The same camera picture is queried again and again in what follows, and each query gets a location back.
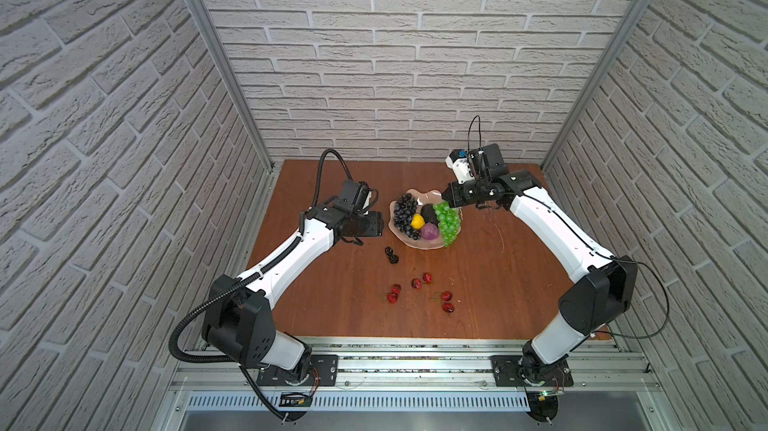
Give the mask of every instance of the brick wall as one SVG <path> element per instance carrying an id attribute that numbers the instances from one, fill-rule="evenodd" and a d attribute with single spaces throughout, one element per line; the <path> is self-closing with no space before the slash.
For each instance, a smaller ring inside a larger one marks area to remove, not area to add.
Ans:
<path id="1" fill-rule="evenodd" d="M 630 0 L 206 0 L 276 161 L 540 162 Z"/>
<path id="2" fill-rule="evenodd" d="M 688 429 L 768 424 L 766 44 L 768 0 L 653 0 L 547 170 L 571 217 L 660 273 L 670 325 L 638 343 Z M 664 299 L 640 272 L 619 324 L 645 334 Z"/>
<path id="3" fill-rule="evenodd" d="M 0 429 L 148 429 L 262 175 L 182 0 L 0 0 Z"/>

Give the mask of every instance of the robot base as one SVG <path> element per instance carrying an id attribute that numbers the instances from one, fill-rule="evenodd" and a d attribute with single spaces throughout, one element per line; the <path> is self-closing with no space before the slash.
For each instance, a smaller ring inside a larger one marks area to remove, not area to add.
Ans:
<path id="1" fill-rule="evenodd" d="M 535 386 L 525 380 L 520 368 L 520 359 L 522 356 L 491 356 L 491 365 L 493 366 L 493 377 L 496 380 L 497 387 L 520 387 Z M 547 387 L 572 387 L 574 379 L 571 377 L 571 370 L 568 368 L 568 362 L 560 359 L 556 363 L 549 365 L 549 371 L 542 373 L 544 384 L 539 386 Z"/>
<path id="2" fill-rule="evenodd" d="M 335 386 L 336 385 L 336 369 L 339 363 L 339 357 L 335 354 L 313 354 L 310 359 L 310 368 L 317 369 L 317 374 L 320 375 L 321 386 Z M 307 375 L 302 383 L 290 382 L 290 373 L 285 371 L 281 367 L 270 366 L 259 372 L 259 376 L 256 377 L 256 384 L 259 386 L 312 386 L 313 381 L 310 379 L 311 374 Z"/>

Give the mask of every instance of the brown wooden tabletop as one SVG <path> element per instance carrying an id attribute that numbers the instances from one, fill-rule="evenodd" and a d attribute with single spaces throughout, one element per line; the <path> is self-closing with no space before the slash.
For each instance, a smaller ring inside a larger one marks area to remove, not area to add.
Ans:
<path id="1" fill-rule="evenodd" d="M 409 188 L 444 191 L 451 170 L 435 162 L 348 162 L 352 177 L 379 189 L 373 209 L 384 214 L 384 234 L 363 238 L 363 246 L 337 243 L 316 259 L 283 294 L 274 309 L 278 330 L 296 336 L 533 338 L 558 312 L 558 299 L 571 287 L 562 265 L 541 240 L 505 210 L 462 209 L 462 230 L 449 248 L 421 251 L 401 243 L 386 226 L 389 203 Z M 528 169 L 544 182 L 536 165 Z M 293 233 L 299 212 L 312 202 L 317 162 L 285 161 L 261 225 L 248 267 Z M 338 195 L 344 171 L 326 160 L 320 200 Z M 384 248 L 400 257 L 390 264 Z M 421 291 L 414 277 L 432 273 Z M 384 301 L 392 284 L 402 286 L 398 302 Z M 453 292 L 456 312 L 430 300 Z"/>

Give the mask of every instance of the fruit bowl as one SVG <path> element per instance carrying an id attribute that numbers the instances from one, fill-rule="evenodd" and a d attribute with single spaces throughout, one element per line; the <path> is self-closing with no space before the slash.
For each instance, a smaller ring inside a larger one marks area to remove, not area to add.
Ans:
<path id="1" fill-rule="evenodd" d="M 408 193 L 411 194 L 414 198 L 416 198 L 418 205 L 416 206 L 416 213 L 420 213 L 422 210 L 422 206 L 424 205 L 437 205 L 440 202 L 445 201 L 442 198 L 442 194 L 437 191 L 436 189 L 431 190 L 427 193 L 422 193 L 420 191 L 417 191 L 416 189 L 409 189 Z M 439 249 L 440 247 L 444 247 L 446 243 L 442 240 L 442 233 L 437 236 L 436 239 L 433 239 L 431 241 L 427 241 L 426 239 L 420 239 L 420 240 L 414 240 L 410 237 L 407 237 L 405 233 L 398 230 L 397 226 L 395 226 L 395 204 L 397 203 L 397 200 L 389 203 L 389 231 L 391 231 L 395 236 L 398 237 L 400 241 L 405 243 L 406 245 L 410 247 L 414 247 L 416 249 Z"/>

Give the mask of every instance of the purple fruit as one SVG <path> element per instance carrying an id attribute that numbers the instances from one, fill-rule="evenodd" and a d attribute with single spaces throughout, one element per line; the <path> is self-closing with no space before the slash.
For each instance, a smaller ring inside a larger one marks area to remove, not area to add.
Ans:
<path id="1" fill-rule="evenodd" d="M 437 229 L 437 226 L 433 225 L 432 223 L 427 223 L 426 225 L 422 226 L 421 232 L 422 238 L 426 239 L 427 241 L 437 239 L 437 237 L 440 235 L 440 231 Z"/>

